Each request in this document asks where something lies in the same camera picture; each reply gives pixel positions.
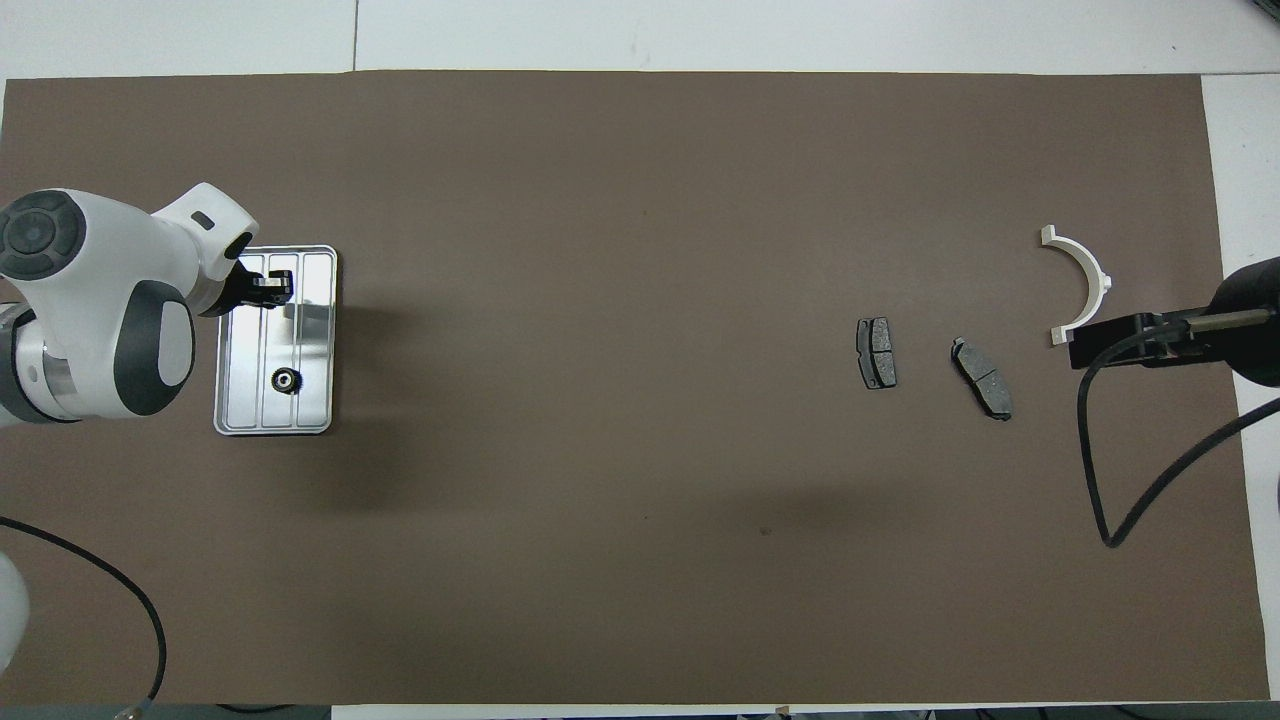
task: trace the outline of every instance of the brown table surface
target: brown table surface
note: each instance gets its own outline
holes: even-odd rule
[[[1266,696],[1239,443],[1106,550],[1048,346],[1084,279],[1046,223],[1115,278],[1100,318],[1221,278],[1194,77],[19,81],[0,168],[3,202],[209,181],[342,256],[326,434],[216,434],[212,322],[163,414],[0,434],[3,511],[155,598],[163,701]],[[1235,402],[1226,368],[1121,369],[1093,409],[1117,519]],[[0,702],[137,698],[134,601],[0,547],[32,598]]]

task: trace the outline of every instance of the white tile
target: white tile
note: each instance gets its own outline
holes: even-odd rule
[[[1204,117],[1213,156],[1222,270],[1280,255],[1280,76],[1206,77]],[[1280,389],[1235,377],[1240,413]],[[1267,635],[1271,697],[1280,697],[1280,418],[1243,433],[1249,525]]]
[[[1242,0],[361,0],[356,67],[1280,70]]]
[[[355,24],[356,0],[0,0],[0,82],[334,73],[352,68]]]

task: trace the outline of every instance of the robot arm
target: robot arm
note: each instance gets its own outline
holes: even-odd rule
[[[292,296],[288,273],[239,264],[255,232],[209,183],[151,215],[76,190],[0,211],[0,274],[26,300],[0,305],[0,424],[163,410],[191,374],[192,314]]]

